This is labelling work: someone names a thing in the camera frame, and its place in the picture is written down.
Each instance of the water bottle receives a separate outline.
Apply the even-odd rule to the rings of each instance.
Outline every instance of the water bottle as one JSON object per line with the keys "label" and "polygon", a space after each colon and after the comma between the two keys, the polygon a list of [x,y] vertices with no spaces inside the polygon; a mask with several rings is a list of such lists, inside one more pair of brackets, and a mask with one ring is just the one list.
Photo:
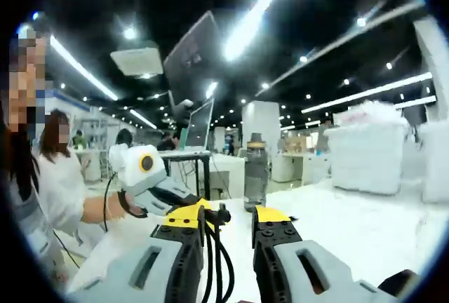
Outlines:
{"label": "water bottle", "polygon": [[252,133],[247,142],[245,162],[244,206],[247,212],[253,212],[256,205],[265,206],[267,202],[268,168],[265,142],[259,133]]}

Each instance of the black cable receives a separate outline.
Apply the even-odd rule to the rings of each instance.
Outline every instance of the black cable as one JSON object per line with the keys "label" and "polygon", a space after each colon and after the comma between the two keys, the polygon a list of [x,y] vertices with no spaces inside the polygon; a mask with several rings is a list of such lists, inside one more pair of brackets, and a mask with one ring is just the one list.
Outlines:
{"label": "black cable", "polygon": [[231,198],[231,194],[229,193],[229,187],[226,185],[225,180],[222,178],[222,175],[220,174],[220,171],[218,170],[218,167],[215,164],[215,159],[213,158],[213,156],[211,156],[211,158],[212,158],[212,164],[213,164],[213,166],[215,168],[215,171],[218,173],[218,177],[220,177],[224,187],[226,187],[227,196],[228,196],[228,199],[230,199]]}
{"label": "black cable", "polygon": [[212,251],[212,241],[210,239],[210,229],[206,229],[204,232],[206,235],[207,246],[208,246],[208,279],[206,282],[206,290],[204,291],[203,300],[201,303],[207,303],[210,296],[210,290],[212,289],[213,280],[213,251]]}
{"label": "black cable", "polygon": [[56,234],[55,231],[53,231],[53,234],[55,234],[56,239],[59,241],[59,243],[61,244],[61,246],[64,248],[65,252],[69,255],[70,259],[73,261],[73,263],[75,263],[75,266],[78,267],[79,269],[79,265],[75,262],[74,258],[72,257],[72,255],[70,254],[70,252],[68,251],[68,249],[65,247],[65,244],[62,243],[61,239],[59,238],[59,236]]}
{"label": "black cable", "polygon": [[106,191],[105,191],[105,197],[103,201],[103,223],[105,224],[105,231],[107,232],[107,224],[106,224],[106,198],[107,198],[107,192],[109,191],[109,186],[111,184],[111,181],[114,179],[115,173],[112,175],[111,179],[107,182],[106,185]]}
{"label": "black cable", "polygon": [[232,265],[231,257],[227,253],[227,250],[223,246],[222,242],[220,240],[218,240],[218,242],[217,242],[216,235],[215,235],[214,231],[209,226],[207,226],[207,228],[209,230],[210,235],[215,240],[215,245],[218,243],[218,245],[220,247],[220,252],[223,254],[224,260],[227,265],[227,271],[229,274],[229,284],[227,286],[226,293],[224,294],[224,297],[222,299],[222,303],[226,303],[227,300],[231,297],[232,291],[234,291],[234,285],[235,285],[234,266]]}
{"label": "black cable", "polygon": [[220,254],[220,226],[215,227],[215,272],[217,273],[217,299],[215,303],[222,303],[223,278],[222,278],[222,256]]}

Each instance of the white pillar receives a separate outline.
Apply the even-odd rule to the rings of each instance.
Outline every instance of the white pillar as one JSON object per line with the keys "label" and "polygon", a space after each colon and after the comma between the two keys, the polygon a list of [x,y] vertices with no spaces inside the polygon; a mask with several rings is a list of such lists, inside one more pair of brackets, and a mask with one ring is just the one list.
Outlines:
{"label": "white pillar", "polygon": [[213,130],[214,135],[214,144],[213,147],[218,152],[223,152],[223,149],[225,147],[225,128],[222,126],[218,126]]}
{"label": "white pillar", "polygon": [[244,149],[251,138],[251,133],[260,133],[262,140],[267,143],[267,152],[271,156],[277,153],[278,141],[281,139],[278,103],[252,101],[243,108],[242,121]]}
{"label": "white pillar", "polygon": [[434,76],[438,118],[449,115],[449,47],[443,32],[434,17],[414,22],[418,44],[429,71]]}

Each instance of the yellow circular sensor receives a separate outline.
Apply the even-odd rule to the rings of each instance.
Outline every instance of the yellow circular sensor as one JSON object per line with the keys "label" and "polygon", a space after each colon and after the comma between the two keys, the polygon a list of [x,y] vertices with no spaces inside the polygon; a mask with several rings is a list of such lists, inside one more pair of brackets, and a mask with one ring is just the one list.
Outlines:
{"label": "yellow circular sensor", "polygon": [[142,156],[139,167],[142,172],[149,172],[153,168],[153,157],[149,154]]}

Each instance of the computer monitor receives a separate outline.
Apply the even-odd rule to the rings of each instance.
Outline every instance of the computer monitor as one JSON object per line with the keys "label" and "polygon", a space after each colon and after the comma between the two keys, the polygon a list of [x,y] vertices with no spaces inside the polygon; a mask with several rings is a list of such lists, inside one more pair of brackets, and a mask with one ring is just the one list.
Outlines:
{"label": "computer monitor", "polygon": [[212,110],[213,100],[205,103],[190,115],[185,151],[206,150]]}

